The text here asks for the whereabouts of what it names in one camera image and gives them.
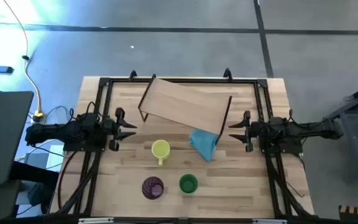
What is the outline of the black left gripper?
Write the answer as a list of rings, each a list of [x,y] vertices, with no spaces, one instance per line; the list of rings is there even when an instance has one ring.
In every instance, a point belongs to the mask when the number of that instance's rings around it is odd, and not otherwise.
[[[123,139],[135,135],[135,132],[119,132],[119,125],[125,128],[136,128],[136,126],[125,121],[125,111],[118,107],[115,110],[116,122],[111,118],[103,119],[103,133],[112,135],[113,138],[109,141],[109,149],[112,151],[119,150],[119,142]]]

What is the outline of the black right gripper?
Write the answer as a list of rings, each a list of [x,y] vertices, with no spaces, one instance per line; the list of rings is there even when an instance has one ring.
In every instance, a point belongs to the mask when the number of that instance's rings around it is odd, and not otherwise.
[[[249,127],[249,136],[244,134],[230,134],[229,136],[232,138],[235,138],[239,140],[241,143],[246,145],[246,152],[252,152],[253,151],[253,143],[251,141],[251,138],[257,138],[262,129],[262,125],[258,121],[253,121],[250,124],[250,111],[246,110],[243,114],[243,119],[241,122],[230,125],[230,128],[243,128],[243,127]]]

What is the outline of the yellow mug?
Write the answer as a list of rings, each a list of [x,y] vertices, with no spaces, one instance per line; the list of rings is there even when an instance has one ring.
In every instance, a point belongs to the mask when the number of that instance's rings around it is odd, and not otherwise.
[[[163,165],[163,162],[170,155],[170,145],[166,140],[160,139],[152,144],[152,154],[157,158],[158,164]]]

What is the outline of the purple faceted plastic cup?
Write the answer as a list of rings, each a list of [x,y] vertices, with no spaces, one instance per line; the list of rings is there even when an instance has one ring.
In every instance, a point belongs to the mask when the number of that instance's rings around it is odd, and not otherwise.
[[[142,184],[142,194],[149,200],[159,198],[164,191],[164,184],[158,177],[151,176],[144,180]]]

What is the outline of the green plastic cup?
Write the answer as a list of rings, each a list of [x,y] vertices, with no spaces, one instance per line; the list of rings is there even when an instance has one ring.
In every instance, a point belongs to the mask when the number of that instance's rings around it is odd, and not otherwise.
[[[198,188],[198,179],[193,174],[184,174],[179,180],[179,186],[184,194],[192,194]]]

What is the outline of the wooden shelf with black legs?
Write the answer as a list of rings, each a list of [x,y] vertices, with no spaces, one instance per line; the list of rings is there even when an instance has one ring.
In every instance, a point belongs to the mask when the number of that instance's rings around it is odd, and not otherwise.
[[[149,82],[138,109],[195,129],[220,135],[232,96],[216,96],[159,78]]]

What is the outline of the blue knitted cup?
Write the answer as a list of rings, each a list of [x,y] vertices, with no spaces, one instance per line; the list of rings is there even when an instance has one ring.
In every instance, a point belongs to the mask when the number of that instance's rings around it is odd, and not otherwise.
[[[206,162],[210,162],[216,148],[219,136],[201,129],[194,129],[189,137],[190,146],[203,157]]]

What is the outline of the grey flat panel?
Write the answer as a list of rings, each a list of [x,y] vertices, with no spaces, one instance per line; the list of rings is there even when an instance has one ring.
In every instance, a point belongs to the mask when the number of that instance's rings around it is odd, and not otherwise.
[[[0,92],[0,184],[9,178],[33,98],[31,91]]]

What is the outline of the black aluminium table frame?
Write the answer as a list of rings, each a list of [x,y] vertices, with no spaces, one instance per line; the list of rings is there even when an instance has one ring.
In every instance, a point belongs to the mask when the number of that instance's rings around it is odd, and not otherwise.
[[[183,86],[232,96],[226,127],[210,162],[189,144],[191,128],[149,116],[142,121],[137,108],[145,83],[114,85],[111,106],[120,106],[126,119],[137,126],[134,136],[125,139],[117,152],[101,156],[94,193],[94,217],[143,218],[272,218],[274,216],[265,157],[259,142],[246,152],[244,145],[230,137],[238,130],[230,125],[241,120],[246,110],[257,117],[254,87],[246,83],[210,83],[206,80],[180,80]],[[166,140],[170,155],[163,162],[152,154],[152,144]],[[198,179],[198,188],[184,194],[179,180],[184,174]],[[164,184],[163,194],[149,200],[142,194],[142,184],[155,176]]]

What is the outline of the white edge bracket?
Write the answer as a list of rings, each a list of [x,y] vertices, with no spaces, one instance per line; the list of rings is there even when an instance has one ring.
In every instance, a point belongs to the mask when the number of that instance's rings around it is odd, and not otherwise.
[[[102,217],[102,218],[81,218],[78,220],[78,224],[108,224],[113,223],[114,219],[112,217]]]
[[[287,224],[286,220],[277,219],[253,219],[252,224]]]

